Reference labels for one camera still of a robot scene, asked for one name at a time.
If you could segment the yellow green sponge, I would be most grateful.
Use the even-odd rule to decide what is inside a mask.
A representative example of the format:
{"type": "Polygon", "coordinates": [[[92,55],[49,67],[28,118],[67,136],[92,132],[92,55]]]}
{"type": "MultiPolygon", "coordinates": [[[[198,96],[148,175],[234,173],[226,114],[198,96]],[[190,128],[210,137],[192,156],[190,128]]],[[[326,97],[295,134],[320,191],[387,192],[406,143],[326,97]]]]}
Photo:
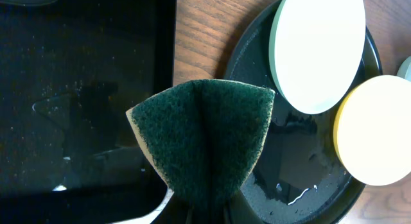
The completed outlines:
{"type": "Polygon", "coordinates": [[[272,89],[193,80],[126,112],[139,147],[166,185],[200,211],[215,211],[242,186],[265,143],[272,89]]]}

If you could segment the mint plate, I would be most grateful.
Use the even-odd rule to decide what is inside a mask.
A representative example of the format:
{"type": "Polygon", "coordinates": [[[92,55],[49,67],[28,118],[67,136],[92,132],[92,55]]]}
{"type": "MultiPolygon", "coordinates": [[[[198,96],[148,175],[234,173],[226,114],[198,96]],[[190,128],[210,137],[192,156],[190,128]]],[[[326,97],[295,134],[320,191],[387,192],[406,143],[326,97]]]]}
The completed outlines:
{"type": "Polygon", "coordinates": [[[282,0],[268,57],[283,98],[305,114],[336,105],[360,65],[365,32],[363,0],[282,0]]]}
{"type": "Polygon", "coordinates": [[[411,81],[411,56],[400,65],[397,76],[411,81]]]}

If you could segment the yellow plate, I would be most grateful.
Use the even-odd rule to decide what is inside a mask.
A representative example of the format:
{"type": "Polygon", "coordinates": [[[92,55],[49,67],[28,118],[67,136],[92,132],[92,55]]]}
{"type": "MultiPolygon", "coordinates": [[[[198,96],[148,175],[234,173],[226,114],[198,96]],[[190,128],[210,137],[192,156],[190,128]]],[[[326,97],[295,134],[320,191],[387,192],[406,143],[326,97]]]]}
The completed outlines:
{"type": "Polygon", "coordinates": [[[410,173],[410,82],[381,75],[343,100],[333,127],[336,154],[360,182],[383,186],[410,173]]]}

